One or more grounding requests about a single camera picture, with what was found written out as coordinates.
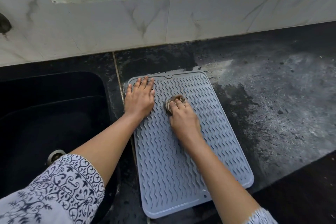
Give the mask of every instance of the countertop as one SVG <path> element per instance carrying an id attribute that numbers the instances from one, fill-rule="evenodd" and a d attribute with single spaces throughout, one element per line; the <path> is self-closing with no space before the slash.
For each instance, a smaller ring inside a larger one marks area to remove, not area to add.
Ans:
<path id="1" fill-rule="evenodd" d="M 254 173 L 257 192 L 336 150 L 336 22 L 167 44 L 0 68 L 0 81 L 89 71 L 103 80 L 110 116 L 123 114 L 120 85 L 171 70 L 207 73 Z M 131 146 L 105 222 L 146 223 Z M 216 213 L 205 204 L 155 220 L 197 223 Z"/>

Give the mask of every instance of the patterned sleeve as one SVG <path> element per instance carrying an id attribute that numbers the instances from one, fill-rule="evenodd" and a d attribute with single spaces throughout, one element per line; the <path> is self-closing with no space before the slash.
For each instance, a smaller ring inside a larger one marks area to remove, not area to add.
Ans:
<path id="1" fill-rule="evenodd" d="M 66 154 L 26 188 L 0 199 L 0 223 L 89 224 L 103 198 L 103 180 L 90 162 Z"/>
<path id="2" fill-rule="evenodd" d="M 269 211 L 259 208 L 245 224 L 278 224 Z"/>

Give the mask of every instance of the sink basin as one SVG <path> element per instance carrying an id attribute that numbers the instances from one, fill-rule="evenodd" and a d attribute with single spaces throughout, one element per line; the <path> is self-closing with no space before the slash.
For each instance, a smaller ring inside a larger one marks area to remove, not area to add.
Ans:
<path id="1" fill-rule="evenodd" d="M 0 83 L 0 198 L 27 186 L 55 150 L 69 153 L 110 125 L 102 80 L 72 72 Z M 93 223 L 112 205 L 116 174 Z"/>

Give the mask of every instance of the gray silicone mat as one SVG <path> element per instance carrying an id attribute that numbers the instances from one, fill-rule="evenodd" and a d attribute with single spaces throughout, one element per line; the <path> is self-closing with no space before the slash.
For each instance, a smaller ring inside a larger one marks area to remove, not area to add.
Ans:
<path id="1" fill-rule="evenodd" d="M 221 104 L 204 72 L 156 74 L 155 106 L 134 132 L 142 208 L 159 218 L 210 201 L 195 163 L 173 134 L 164 102 L 183 94 L 193 107 L 204 139 L 235 176 L 248 188 L 254 176 Z M 134 84 L 137 78 L 128 83 Z"/>

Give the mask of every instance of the left hand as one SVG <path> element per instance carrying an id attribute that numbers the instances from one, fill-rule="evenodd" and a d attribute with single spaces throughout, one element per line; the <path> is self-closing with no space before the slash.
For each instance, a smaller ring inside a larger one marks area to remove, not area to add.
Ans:
<path id="1" fill-rule="evenodd" d="M 148 84 L 147 82 L 148 76 L 142 81 L 141 78 L 138 78 L 133 90 L 132 85 L 128 85 L 125 97 L 125 114 L 135 115 L 141 120 L 149 115 L 154 107 L 154 79 L 150 79 Z"/>

